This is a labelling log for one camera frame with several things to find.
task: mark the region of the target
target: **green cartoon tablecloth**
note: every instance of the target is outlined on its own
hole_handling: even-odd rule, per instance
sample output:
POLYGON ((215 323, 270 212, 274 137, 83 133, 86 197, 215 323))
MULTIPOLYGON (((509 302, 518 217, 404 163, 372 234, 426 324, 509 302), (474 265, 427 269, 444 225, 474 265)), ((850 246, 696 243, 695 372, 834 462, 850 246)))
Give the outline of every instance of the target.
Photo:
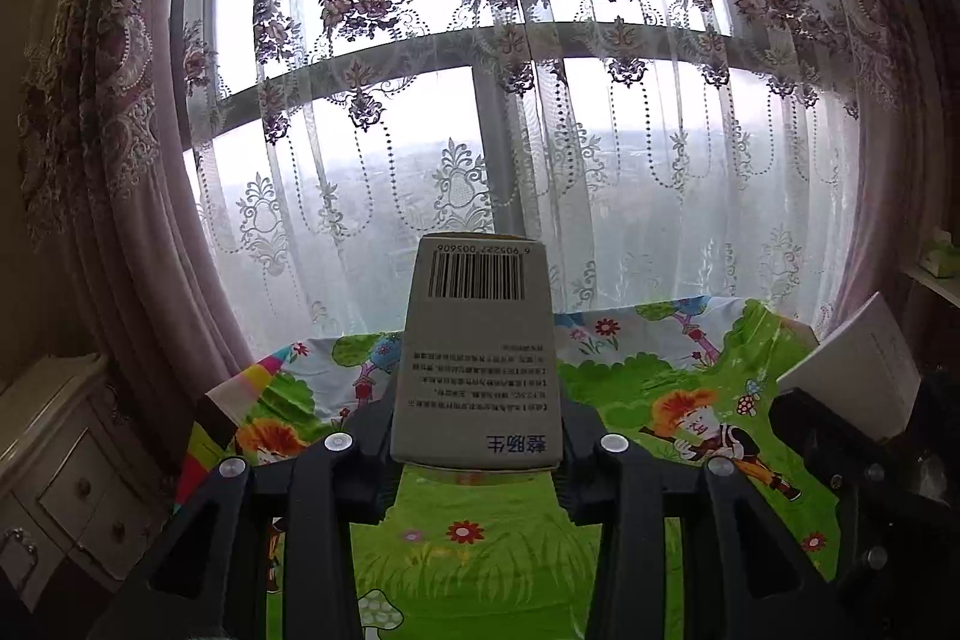
MULTIPOLYGON (((296 456, 376 399, 402 333, 286 346, 208 394, 198 408, 178 503, 228 453, 253 463, 296 456)), ((613 432, 656 456, 736 458, 828 578, 839 531, 834 499, 771 432, 776 378, 809 350, 754 300, 701 296, 635 309, 556 316, 569 394, 613 432)), ((365 640, 574 640, 583 637, 599 542, 557 506, 549 475, 467 485, 404 472, 378 527, 352 530, 365 640)), ((679 528, 667 525, 668 637, 682 636, 679 528)), ((280 640, 283 535, 271 543, 270 640, 280 640)), ((317 616, 318 626, 323 615, 317 616)))

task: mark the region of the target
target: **metal bolt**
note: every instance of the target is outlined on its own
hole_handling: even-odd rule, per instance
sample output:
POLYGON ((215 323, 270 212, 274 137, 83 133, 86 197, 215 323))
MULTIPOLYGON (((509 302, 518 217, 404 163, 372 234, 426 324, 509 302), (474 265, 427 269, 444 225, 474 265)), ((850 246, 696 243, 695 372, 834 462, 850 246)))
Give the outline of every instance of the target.
POLYGON ((874 463, 867 467, 866 475, 869 480, 880 482, 886 477, 886 472, 883 471, 883 467, 880 464, 874 463))
POLYGON ((707 462, 707 469, 718 477, 730 477, 733 475, 733 470, 736 470, 736 466, 733 466, 733 462, 728 458, 714 456, 707 462))
POLYGON ((334 434, 328 434, 328 437, 323 441, 323 447, 328 451, 346 451, 350 445, 353 444, 353 437, 351 437, 346 432, 334 432, 334 434))
POLYGON ((623 453, 630 447, 630 440, 623 434, 604 434, 600 437, 600 447, 608 453, 623 453))
POLYGON ((220 462, 220 474, 224 477, 243 475, 245 469, 247 469, 246 461, 243 461, 242 458, 237 458, 237 456, 220 462))
POLYGON ((875 545, 867 551, 867 566, 872 570, 882 570, 887 565, 887 549, 875 545))

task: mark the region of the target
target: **window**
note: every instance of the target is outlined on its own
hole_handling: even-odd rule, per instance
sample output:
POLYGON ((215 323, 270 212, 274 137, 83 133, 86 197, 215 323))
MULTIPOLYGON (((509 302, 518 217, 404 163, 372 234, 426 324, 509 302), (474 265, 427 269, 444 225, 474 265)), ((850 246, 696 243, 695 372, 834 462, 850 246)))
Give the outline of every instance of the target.
POLYGON ((402 328, 429 231, 547 247, 557 311, 817 324, 851 234, 834 0, 182 0, 184 152, 254 349, 402 328))

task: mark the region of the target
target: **barcode number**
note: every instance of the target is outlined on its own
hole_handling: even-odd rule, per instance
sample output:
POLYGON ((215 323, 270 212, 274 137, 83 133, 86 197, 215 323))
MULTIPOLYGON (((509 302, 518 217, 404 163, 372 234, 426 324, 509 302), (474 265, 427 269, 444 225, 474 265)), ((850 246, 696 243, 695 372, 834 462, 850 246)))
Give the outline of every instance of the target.
POLYGON ((523 256, 433 251, 432 299, 523 299, 523 256))

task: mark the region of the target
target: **dresser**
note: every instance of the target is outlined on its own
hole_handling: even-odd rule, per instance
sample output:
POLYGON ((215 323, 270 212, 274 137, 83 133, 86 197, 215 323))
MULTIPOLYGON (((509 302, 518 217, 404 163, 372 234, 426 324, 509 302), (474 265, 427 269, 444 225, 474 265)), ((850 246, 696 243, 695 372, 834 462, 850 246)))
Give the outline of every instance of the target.
POLYGON ((115 591, 160 532, 168 485, 103 357, 45 357, 0 391, 0 566, 30 610, 69 609, 53 584, 115 591))

